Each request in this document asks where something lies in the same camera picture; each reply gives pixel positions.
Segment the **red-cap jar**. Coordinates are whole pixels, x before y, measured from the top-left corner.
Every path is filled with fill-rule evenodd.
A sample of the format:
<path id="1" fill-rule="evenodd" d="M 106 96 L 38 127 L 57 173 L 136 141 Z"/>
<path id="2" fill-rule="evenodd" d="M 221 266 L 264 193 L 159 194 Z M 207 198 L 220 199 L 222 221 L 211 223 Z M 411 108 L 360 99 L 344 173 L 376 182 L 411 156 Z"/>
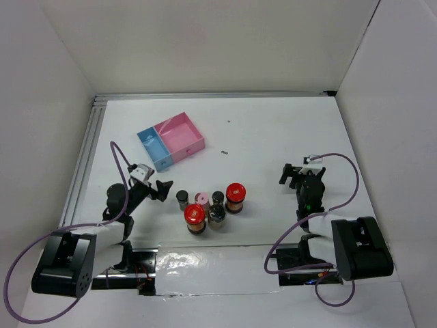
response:
<path id="1" fill-rule="evenodd" d="M 206 228 L 206 212 L 200 204 L 190 204 L 184 210 L 184 219 L 191 234 L 202 234 Z"/>
<path id="2" fill-rule="evenodd" d="M 226 188 L 225 197 L 225 207 L 227 211 L 233 214 L 239 213 L 243 209 L 243 202 L 246 197 L 246 189 L 238 182 L 231 183 Z"/>

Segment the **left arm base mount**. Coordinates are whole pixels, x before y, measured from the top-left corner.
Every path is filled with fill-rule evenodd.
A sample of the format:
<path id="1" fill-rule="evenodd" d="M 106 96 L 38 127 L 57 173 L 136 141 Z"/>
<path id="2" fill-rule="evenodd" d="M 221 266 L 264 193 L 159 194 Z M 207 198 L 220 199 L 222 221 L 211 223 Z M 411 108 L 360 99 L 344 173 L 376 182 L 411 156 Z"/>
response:
<path id="1" fill-rule="evenodd" d="M 92 290 L 136 290 L 139 295 L 156 294 L 157 248 L 134 248 L 125 242 L 122 261 L 97 275 Z"/>

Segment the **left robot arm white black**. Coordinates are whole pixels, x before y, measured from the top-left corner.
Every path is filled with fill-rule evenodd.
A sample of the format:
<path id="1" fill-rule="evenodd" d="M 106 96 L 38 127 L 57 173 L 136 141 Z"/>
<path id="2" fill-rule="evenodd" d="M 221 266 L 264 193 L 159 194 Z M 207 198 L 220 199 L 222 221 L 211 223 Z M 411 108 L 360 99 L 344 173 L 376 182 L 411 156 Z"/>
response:
<path id="1" fill-rule="evenodd" d="M 121 183 L 111 185 L 107 189 L 107 208 L 100 224 L 57 230 L 48 237 L 32 277 L 32 291 L 80 299 L 93 278 L 109 267 L 120 273 L 131 270 L 135 256 L 125 249 L 134 225 L 131 213 L 147 198 L 164 202 L 172 185 L 172 180 L 158 180 L 153 189 L 148 184 L 136 182 L 128 191 Z M 117 221 L 110 223 L 123 208 L 126 193 L 126 211 Z"/>

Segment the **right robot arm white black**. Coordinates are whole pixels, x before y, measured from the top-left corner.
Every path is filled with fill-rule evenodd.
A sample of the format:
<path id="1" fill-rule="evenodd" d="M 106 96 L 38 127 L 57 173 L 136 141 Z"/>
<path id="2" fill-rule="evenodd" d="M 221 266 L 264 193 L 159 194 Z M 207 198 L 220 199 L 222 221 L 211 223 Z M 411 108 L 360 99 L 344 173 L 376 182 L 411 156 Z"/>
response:
<path id="1" fill-rule="evenodd" d="M 297 222 L 305 232 L 292 264 L 332 266 L 347 281 L 392 275 L 393 259 L 375 218 L 326 213 L 322 205 L 325 171 L 321 166 L 284 165 L 279 183 L 284 185 L 291 179 L 289 188 L 295 190 L 298 204 Z"/>

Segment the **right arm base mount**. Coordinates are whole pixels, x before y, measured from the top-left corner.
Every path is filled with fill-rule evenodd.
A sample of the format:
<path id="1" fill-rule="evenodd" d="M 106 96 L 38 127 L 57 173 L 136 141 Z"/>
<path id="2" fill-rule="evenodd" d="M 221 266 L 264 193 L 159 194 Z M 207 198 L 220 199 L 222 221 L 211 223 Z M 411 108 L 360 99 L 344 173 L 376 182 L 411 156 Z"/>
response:
<path id="1" fill-rule="evenodd" d="M 310 264 L 331 263 L 320 268 L 300 269 L 278 276 L 280 287 L 314 285 L 316 281 L 326 275 L 321 284 L 342 284 L 338 276 L 333 240 L 315 234 L 304 235 L 297 245 L 279 247 L 272 255 L 277 270 L 285 270 Z"/>

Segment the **small black-cap spice bottle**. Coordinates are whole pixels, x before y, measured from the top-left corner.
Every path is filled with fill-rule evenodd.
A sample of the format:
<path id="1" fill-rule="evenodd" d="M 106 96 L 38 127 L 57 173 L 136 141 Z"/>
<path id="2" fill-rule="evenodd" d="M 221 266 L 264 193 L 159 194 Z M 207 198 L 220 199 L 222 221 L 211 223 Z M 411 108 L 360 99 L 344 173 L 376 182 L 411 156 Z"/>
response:
<path id="1" fill-rule="evenodd" d="M 179 190 L 176 193 L 176 199 L 178 201 L 180 210 L 184 211 L 185 208 L 189 205 L 188 192 L 185 190 Z"/>

